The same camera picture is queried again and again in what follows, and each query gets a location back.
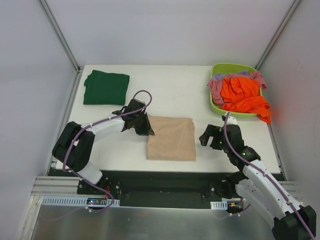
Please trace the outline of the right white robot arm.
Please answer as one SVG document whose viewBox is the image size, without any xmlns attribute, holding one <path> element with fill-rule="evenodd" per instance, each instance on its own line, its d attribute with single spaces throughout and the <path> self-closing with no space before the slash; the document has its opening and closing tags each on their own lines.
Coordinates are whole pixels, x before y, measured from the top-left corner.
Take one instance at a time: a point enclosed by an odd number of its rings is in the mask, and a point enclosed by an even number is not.
<svg viewBox="0 0 320 240">
<path fill-rule="evenodd" d="M 246 146 L 237 124 L 209 124 L 199 137 L 202 146 L 224 151 L 238 168 L 215 187 L 218 196 L 241 197 L 268 222 L 276 240 L 314 240 L 317 214 L 303 206 L 267 170 L 258 153 Z"/>
</svg>

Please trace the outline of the beige t shirt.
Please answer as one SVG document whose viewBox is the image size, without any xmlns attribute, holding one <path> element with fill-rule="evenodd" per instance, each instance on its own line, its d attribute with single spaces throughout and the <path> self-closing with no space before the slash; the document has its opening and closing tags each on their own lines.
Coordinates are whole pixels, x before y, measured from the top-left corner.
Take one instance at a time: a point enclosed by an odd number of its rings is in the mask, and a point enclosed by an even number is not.
<svg viewBox="0 0 320 240">
<path fill-rule="evenodd" d="M 149 116 L 154 135 L 148 137 L 147 159 L 196 161 L 195 125 L 188 117 Z"/>
</svg>

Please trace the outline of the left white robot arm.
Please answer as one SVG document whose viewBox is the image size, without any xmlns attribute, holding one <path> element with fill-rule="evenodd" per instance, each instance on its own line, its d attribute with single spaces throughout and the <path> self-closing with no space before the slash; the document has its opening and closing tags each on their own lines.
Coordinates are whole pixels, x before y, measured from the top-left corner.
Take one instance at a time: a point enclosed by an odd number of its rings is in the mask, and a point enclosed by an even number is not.
<svg viewBox="0 0 320 240">
<path fill-rule="evenodd" d="M 147 105 L 135 98 L 127 106 L 113 111 L 107 118 L 88 124 L 69 122 L 52 149 L 52 156 L 72 171 L 89 181 L 88 188 L 99 195 L 105 191 L 103 173 L 91 162 L 94 143 L 133 128 L 139 136 L 154 135 L 150 125 Z"/>
</svg>

